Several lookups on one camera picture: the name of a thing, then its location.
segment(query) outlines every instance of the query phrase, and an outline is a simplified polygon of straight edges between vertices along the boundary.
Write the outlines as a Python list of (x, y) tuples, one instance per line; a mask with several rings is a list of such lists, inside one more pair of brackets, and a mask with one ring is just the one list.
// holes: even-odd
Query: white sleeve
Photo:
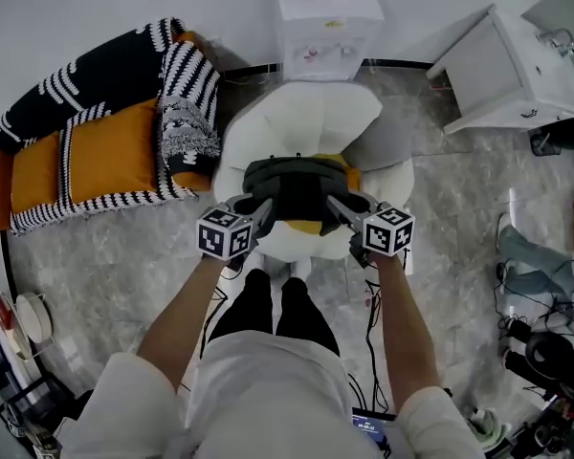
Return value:
[(485, 457), (466, 421), (440, 387), (426, 387), (410, 396), (396, 421), (417, 458)]
[(67, 459), (161, 456), (180, 427), (166, 376), (140, 357), (115, 354), (64, 437), (62, 454)]

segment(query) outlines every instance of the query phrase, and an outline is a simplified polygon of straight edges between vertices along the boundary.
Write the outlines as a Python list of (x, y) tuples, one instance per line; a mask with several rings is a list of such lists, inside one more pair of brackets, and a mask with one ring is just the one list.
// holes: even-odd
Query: forearm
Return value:
[(383, 340), (393, 401), (399, 411), (416, 391), (440, 384), (430, 332), (397, 256), (374, 259), (381, 279)]
[(200, 336), (224, 263), (204, 258), (153, 321), (137, 355), (151, 362), (178, 389)]

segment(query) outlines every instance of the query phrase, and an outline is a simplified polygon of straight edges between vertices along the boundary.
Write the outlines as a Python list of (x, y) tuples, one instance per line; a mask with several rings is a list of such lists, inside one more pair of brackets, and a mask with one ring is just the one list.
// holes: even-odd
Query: sofa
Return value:
[[(357, 83), (283, 83), (228, 125), (213, 194), (218, 202), (242, 194), (245, 170), (256, 160), (316, 156), (341, 163), (349, 188), (402, 208), (414, 185), (410, 138), (408, 131), (387, 130), (386, 122), (378, 120), (382, 115), (381, 102)], [(276, 221), (256, 250), (288, 263), (348, 255), (350, 229), (319, 233), (320, 223)]]
[(176, 18), (43, 79), (0, 117), (0, 230), (210, 190), (219, 75)]

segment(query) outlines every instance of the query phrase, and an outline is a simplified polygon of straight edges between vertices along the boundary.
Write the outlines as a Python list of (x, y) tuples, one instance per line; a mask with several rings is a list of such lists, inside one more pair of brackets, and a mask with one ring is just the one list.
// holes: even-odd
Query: chrome faucet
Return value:
[[(564, 33), (568, 36), (568, 42), (558, 42), (557, 36), (561, 33)], [(574, 36), (570, 32), (569, 29), (565, 27), (561, 27), (556, 29), (555, 31), (546, 31), (545, 33), (537, 33), (536, 37), (540, 42), (543, 43), (550, 43), (550, 45), (557, 50), (561, 57), (567, 55), (574, 55)]]

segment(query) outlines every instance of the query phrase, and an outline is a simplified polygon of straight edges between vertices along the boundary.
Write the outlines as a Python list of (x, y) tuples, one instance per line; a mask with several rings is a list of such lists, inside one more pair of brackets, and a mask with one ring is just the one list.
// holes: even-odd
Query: white vanity cabinet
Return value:
[(447, 72), (461, 118), (444, 127), (536, 127), (574, 117), (574, 67), (539, 29), (491, 8), (476, 27), (435, 63), (432, 79)]

